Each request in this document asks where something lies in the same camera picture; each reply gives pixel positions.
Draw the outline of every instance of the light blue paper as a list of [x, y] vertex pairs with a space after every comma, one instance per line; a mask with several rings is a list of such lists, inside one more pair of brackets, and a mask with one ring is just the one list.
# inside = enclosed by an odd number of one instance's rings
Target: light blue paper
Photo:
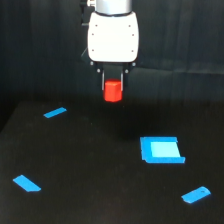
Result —
[[183, 195], [182, 198], [185, 202], [191, 204], [191, 203], [194, 203], [195, 201], [198, 201], [210, 194], [211, 194], [211, 192], [206, 187], [199, 187], [198, 189], [191, 191], [188, 194]]
[[153, 157], [180, 157], [176, 142], [151, 142]]
[[140, 138], [142, 160], [147, 163], [184, 163], [180, 157], [176, 137], [142, 137]]
[[49, 113], [44, 114], [44, 116], [45, 116], [46, 118], [51, 118], [51, 117], [53, 117], [53, 116], [56, 116], [56, 115], [58, 115], [58, 114], [61, 114], [61, 113], [65, 112], [65, 111], [67, 111], [67, 110], [66, 110], [65, 108], [61, 107], [61, 108], [58, 108], [58, 109], [56, 109], [56, 110], [53, 110], [53, 111], [51, 111], [51, 112], [49, 112]]
[[20, 187], [22, 187], [27, 192], [40, 191], [41, 190], [41, 188], [39, 188], [36, 184], [31, 182], [29, 179], [27, 179], [23, 175], [13, 179], [13, 181], [16, 184], [18, 184]]

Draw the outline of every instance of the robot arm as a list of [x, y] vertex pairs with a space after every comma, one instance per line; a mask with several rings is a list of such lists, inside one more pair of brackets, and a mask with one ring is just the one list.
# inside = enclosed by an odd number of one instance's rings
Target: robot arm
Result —
[[[89, 23], [83, 23], [84, 8], [88, 6], [95, 7], [95, 11]], [[88, 26], [88, 47], [82, 59], [91, 66], [95, 65], [96, 72], [101, 76], [104, 99], [119, 101], [127, 86], [127, 76], [136, 66], [138, 58], [139, 29], [136, 14], [132, 11], [132, 0], [81, 0], [80, 7], [81, 25]], [[121, 79], [116, 82], [119, 89], [114, 87], [114, 81], [104, 83], [103, 64], [109, 63], [123, 65]], [[110, 96], [115, 92], [115, 99], [107, 97], [107, 87]]]

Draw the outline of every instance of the blue rectangle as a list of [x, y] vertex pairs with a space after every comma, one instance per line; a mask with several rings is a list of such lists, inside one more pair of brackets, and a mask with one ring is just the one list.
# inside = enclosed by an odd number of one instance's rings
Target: blue rectangle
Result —
[[39, 188], [36, 184], [31, 182], [29, 179], [27, 179], [23, 175], [15, 178], [13, 181], [27, 192], [41, 190], [41, 188]]
[[198, 201], [199, 199], [202, 199], [208, 195], [210, 195], [210, 191], [206, 187], [200, 187], [194, 191], [191, 191], [188, 194], [185, 194], [182, 196], [183, 200], [189, 204], [194, 203], [195, 201]]
[[185, 163], [185, 157], [151, 157], [147, 163]]
[[61, 113], [65, 112], [65, 111], [67, 111], [67, 110], [66, 110], [65, 108], [61, 107], [61, 108], [59, 108], [59, 109], [56, 109], [56, 110], [53, 110], [53, 111], [51, 111], [51, 112], [49, 112], [49, 113], [44, 114], [44, 116], [45, 116], [46, 118], [51, 118], [51, 117], [53, 117], [53, 116], [56, 116], [56, 115], [58, 115], [58, 114], [61, 114]]
[[150, 142], [177, 142], [176, 137], [144, 137]]
[[140, 142], [141, 142], [142, 159], [147, 161], [148, 159], [152, 158], [151, 142], [147, 141], [146, 138], [140, 138]]

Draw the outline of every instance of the red cube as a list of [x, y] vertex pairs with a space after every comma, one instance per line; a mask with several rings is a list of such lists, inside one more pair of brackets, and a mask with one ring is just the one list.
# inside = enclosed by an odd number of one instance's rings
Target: red cube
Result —
[[108, 102], [117, 102], [122, 100], [121, 81], [109, 79], [104, 86], [104, 99]]

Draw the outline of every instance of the black table surface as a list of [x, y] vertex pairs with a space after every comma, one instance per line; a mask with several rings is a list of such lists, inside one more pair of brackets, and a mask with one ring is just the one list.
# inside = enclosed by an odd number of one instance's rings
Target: black table surface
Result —
[[[143, 161], [144, 136], [177, 137], [185, 164]], [[223, 139], [223, 106], [21, 103], [0, 135], [0, 223], [223, 224]], [[211, 195], [182, 200], [201, 186]]]

